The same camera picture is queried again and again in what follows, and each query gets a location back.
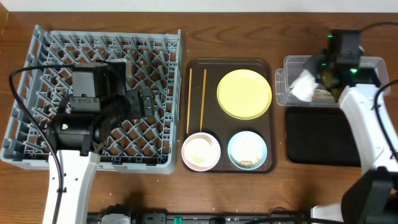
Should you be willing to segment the green orange snack wrapper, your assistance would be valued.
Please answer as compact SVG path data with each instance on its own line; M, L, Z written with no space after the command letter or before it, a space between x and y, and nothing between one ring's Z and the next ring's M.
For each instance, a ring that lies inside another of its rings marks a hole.
M316 89L313 97L313 101L335 101L335 97L328 90Z

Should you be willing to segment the white tissue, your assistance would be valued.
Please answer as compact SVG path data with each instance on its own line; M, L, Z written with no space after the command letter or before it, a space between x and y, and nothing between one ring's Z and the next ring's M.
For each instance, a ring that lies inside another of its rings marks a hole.
M308 70L304 70L290 85L292 94L305 102L312 102L317 87L315 77Z

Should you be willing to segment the wooden chopstick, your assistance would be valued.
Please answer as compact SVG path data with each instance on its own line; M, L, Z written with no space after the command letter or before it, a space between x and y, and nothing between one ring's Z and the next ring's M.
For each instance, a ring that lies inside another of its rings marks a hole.
M202 132L202 130L203 130L203 117L204 117L205 92L206 92L206 75L207 75L207 71L206 71L206 69L204 69L202 95L201 95L200 132Z
M189 69L186 134L189 133L189 125L190 125L191 90L192 90L192 68Z

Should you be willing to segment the light blue bowl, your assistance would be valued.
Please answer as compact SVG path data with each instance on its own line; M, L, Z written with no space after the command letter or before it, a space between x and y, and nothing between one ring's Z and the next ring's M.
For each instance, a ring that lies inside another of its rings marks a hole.
M252 131L241 131L236 133L228 142L227 152L230 161L239 169L255 170L265 163L267 159L267 144L263 138ZM252 168L240 168L234 160L251 160L256 156L261 156L259 163Z

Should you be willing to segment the rice and food scraps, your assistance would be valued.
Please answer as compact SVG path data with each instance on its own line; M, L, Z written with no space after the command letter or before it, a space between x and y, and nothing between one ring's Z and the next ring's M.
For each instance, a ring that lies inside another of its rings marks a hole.
M251 160L246 160L246 161L234 160L234 161L238 167L248 169L248 168L252 168L252 167L256 166L260 160L261 160L261 156L256 156L255 158L252 158Z

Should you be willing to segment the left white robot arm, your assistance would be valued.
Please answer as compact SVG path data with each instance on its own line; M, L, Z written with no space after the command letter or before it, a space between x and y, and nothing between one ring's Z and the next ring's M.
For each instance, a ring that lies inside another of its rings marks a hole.
M55 149L49 157L50 181L44 223L84 223L91 186L111 131L127 119L155 114L154 92L132 90L127 59L97 60L72 66L72 93L57 108L46 133Z

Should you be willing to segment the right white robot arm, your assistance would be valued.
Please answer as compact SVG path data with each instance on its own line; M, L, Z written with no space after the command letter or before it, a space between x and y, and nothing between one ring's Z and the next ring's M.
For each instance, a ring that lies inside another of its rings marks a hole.
M397 223L397 134L384 104L377 72L360 65L360 30L331 30L328 48L309 58L291 84L311 102L323 85L338 102L353 133L362 176L340 203L311 209L312 223Z

